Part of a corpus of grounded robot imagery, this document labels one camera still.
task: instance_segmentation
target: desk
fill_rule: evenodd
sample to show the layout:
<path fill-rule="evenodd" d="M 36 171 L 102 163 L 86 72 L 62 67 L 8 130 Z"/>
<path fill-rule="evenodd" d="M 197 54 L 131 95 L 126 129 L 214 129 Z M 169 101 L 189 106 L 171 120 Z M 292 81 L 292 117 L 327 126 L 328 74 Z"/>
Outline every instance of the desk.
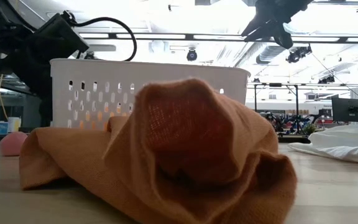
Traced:
<path fill-rule="evenodd" d="M 298 174 L 295 205 L 287 224 L 358 224 L 358 164 L 292 151 L 280 152 Z M 0 156 L 0 223 L 135 223 L 79 186 L 22 192 L 19 159 Z"/>

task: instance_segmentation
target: computer monitor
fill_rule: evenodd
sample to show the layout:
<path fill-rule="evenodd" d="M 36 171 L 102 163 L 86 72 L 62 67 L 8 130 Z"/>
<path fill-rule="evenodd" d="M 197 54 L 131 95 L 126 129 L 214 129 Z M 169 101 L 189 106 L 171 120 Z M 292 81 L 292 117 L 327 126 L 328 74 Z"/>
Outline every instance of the computer monitor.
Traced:
<path fill-rule="evenodd" d="M 358 122 L 358 99 L 333 98 L 334 121 Z"/>

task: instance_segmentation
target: white cloth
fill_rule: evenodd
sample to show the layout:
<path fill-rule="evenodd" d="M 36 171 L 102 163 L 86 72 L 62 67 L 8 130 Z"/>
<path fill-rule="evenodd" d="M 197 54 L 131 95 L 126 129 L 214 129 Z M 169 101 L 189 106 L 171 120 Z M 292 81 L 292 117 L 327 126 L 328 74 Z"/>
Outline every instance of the white cloth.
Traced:
<path fill-rule="evenodd" d="M 358 162 L 358 125 L 338 126 L 309 136 L 310 144 L 291 143 L 298 152 Z"/>

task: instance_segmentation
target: pink ball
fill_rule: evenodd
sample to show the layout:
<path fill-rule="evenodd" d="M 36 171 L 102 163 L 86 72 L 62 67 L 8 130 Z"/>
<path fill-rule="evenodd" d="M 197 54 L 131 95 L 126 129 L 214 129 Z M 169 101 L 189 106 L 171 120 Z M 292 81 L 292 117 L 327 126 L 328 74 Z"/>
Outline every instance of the pink ball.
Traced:
<path fill-rule="evenodd" d="M 1 154 L 3 156 L 18 156 L 26 138 L 27 135 L 20 131 L 8 134 L 0 141 Z"/>

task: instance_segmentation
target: white plastic basket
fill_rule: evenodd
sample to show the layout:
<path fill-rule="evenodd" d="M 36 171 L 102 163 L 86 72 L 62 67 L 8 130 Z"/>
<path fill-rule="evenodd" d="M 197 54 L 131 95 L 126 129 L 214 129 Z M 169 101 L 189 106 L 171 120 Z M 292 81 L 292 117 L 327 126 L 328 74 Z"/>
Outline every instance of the white plastic basket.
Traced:
<path fill-rule="evenodd" d="M 135 94 L 147 83 L 190 77 L 245 103 L 249 72 L 239 68 L 162 63 L 54 59 L 53 126 L 105 129 L 111 116 L 128 116 Z"/>

